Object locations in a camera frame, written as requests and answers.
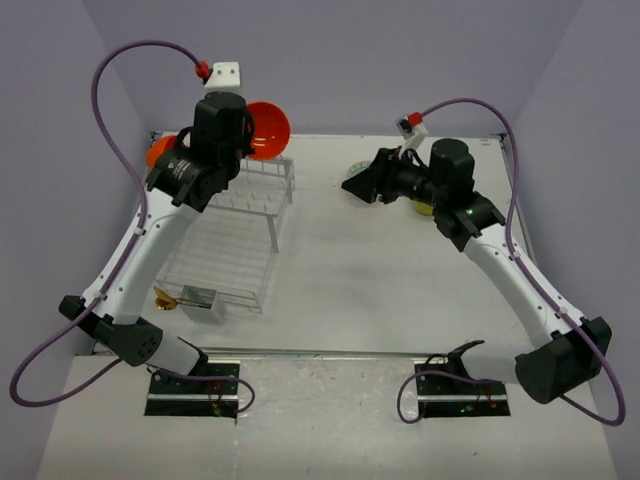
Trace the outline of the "yellow dotted white bowl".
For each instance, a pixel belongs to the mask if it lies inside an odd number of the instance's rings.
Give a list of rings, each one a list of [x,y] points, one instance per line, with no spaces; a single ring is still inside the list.
[[[359,173],[368,169],[370,165],[371,161],[359,161],[352,164],[347,170],[346,178],[352,178],[358,175]]]

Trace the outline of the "orange bowl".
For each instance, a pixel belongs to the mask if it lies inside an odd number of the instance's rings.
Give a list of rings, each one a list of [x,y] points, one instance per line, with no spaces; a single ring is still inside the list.
[[[253,160],[272,160],[281,155],[287,147],[291,126],[285,112],[276,104],[257,101],[248,104],[255,130],[251,140]]]
[[[163,156],[166,156],[163,165],[174,167],[184,147],[184,142],[179,141],[176,135],[168,135],[156,140],[146,152],[145,161],[148,170],[152,171]]]

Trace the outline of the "lime green bowl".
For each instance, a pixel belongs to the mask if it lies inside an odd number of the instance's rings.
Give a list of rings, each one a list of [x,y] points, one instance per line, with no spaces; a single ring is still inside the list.
[[[415,210],[421,215],[425,215],[425,216],[433,215],[433,208],[426,203],[415,201],[414,207],[415,207]]]

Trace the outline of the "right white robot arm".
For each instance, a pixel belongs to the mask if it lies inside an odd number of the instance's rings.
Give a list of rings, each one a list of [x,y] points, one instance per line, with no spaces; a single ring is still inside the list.
[[[533,349],[515,359],[515,376],[536,402],[547,404],[599,374],[612,330],[562,300],[522,249],[507,239],[505,217],[475,189],[475,160],[466,143],[436,141],[427,163],[413,149],[378,150],[341,187],[360,200],[407,197],[433,209],[438,231],[474,262],[521,321]]]

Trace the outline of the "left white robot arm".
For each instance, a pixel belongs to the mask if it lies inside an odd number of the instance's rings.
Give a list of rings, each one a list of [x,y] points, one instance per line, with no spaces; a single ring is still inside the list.
[[[208,93],[195,107],[192,126],[157,154],[145,179],[140,208],[100,276],[79,295],[65,296],[60,313],[77,320],[92,339],[131,366],[172,371],[183,391],[195,393],[208,379],[206,355],[189,342],[146,321],[143,305],[177,242],[226,190],[251,150],[255,129],[245,99]]]

